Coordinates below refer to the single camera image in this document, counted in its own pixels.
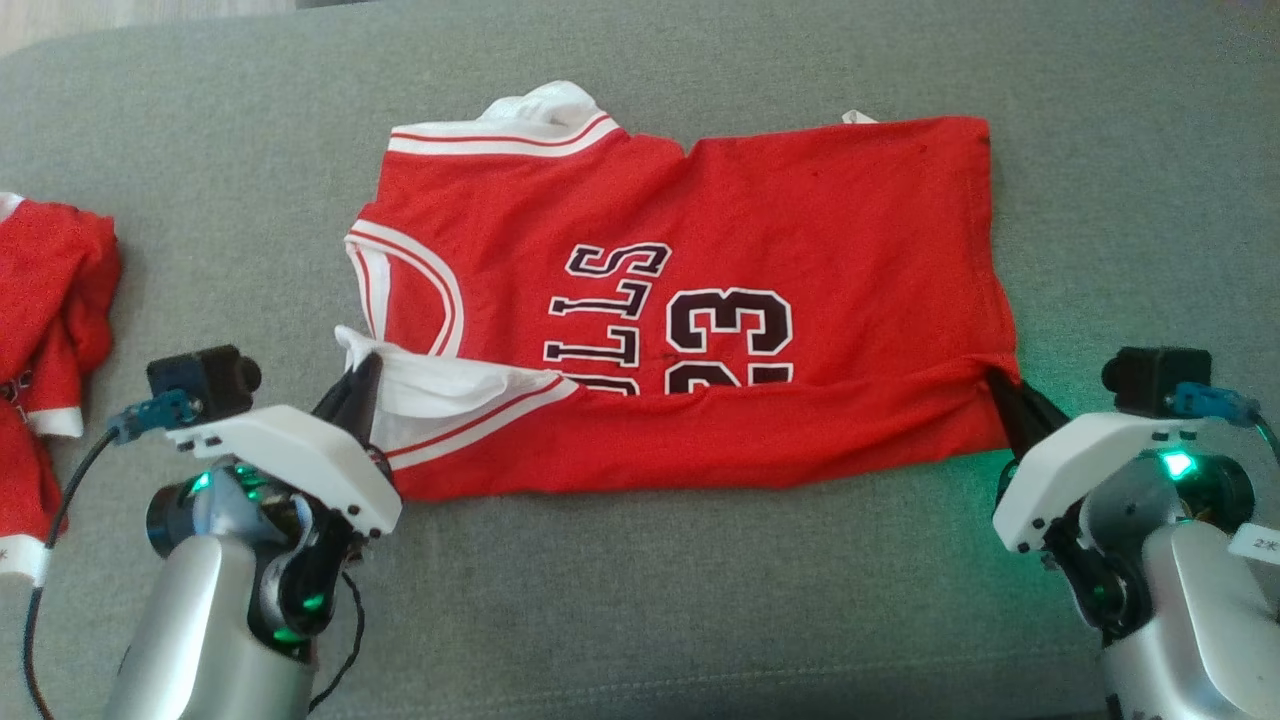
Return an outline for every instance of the wooden floor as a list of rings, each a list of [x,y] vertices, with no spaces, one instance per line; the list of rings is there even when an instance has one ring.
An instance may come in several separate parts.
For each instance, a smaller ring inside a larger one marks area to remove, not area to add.
[[[294,0],[0,0],[0,55],[95,29],[291,13],[293,8]]]

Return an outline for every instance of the red garment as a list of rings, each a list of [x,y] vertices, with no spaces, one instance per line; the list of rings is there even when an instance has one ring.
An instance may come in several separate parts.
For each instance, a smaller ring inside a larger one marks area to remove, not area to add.
[[[49,533],[61,493],[35,436],[83,434],[81,382],[111,348],[119,277],[110,218],[0,193],[0,544]]]
[[[374,438],[397,487],[786,487],[1002,447],[989,150],[934,118],[686,154],[572,83],[396,128],[347,236],[375,338],[558,373],[486,393],[399,357]]]

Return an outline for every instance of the stitching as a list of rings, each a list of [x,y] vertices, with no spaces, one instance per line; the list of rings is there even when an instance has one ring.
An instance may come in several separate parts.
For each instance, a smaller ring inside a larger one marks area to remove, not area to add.
[[[878,662],[842,662],[835,665],[814,665],[809,667],[792,667],[780,670],[754,670],[748,673],[719,673],[708,675],[691,675],[686,678],[668,678],[662,680],[643,680],[635,683],[611,683],[589,688],[573,688],[561,691],[543,691],[535,693],[522,693],[485,700],[439,702],[431,705],[419,705],[402,708],[381,708],[376,714],[355,712],[338,715],[339,720],[360,720],[364,717],[393,717],[393,716],[425,716],[428,714],[445,714],[448,717],[480,717],[485,715],[498,715],[509,711],[530,710],[534,707],[573,706],[622,702],[627,700],[644,700],[687,694],[692,692],[708,692],[727,685],[742,685],[755,680],[771,680],[772,687],[792,684],[818,684],[829,682],[833,675],[849,675],[868,670],[884,670],[891,667],[955,665],[956,662],[983,662],[991,660],[1019,657],[1028,655],[1036,659],[1048,659],[1070,655],[1070,651],[1033,650],[1027,651],[1001,651],[978,655],[968,655],[947,659],[931,660],[886,660]],[[623,691],[626,694],[614,694]]]

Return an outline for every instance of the white tag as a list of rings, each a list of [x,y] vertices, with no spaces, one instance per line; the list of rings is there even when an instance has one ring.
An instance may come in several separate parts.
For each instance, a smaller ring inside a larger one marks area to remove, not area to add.
[[[27,575],[35,587],[44,587],[49,569],[49,550],[31,536],[0,538],[0,575],[17,573]]]
[[[868,118],[867,115],[859,113],[858,110],[850,110],[844,115],[841,115],[840,119],[844,120],[845,124],[850,126],[865,126],[876,123],[876,120]]]
[[[1226,547],[1231,555],[1280,565],[1280,532],[1253,523],[1240,525]]]

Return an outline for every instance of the green led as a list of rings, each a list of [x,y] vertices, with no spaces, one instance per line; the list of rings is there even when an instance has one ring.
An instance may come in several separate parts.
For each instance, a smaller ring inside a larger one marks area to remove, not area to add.
[[[1180,480],[1196,471],[1196,459],[1185,452],[1165,452],[1160,456],[1165,462],[1165,470],[1172,480]]]
[[[212,482],[214,482],[212,473],[201,473],[200,477],[196,478],[196,482],[191,484],[191,492],[197,493],[207,488]]]
[[[297,643],[302,642],[302,638],[298,637],[297,633],[294,633],[293,630],[291,630],[288,628],[280,628],[274,634],[271,634],[271,637],[275,638],[275,642],[282,642],[282,643],[297,644]]]

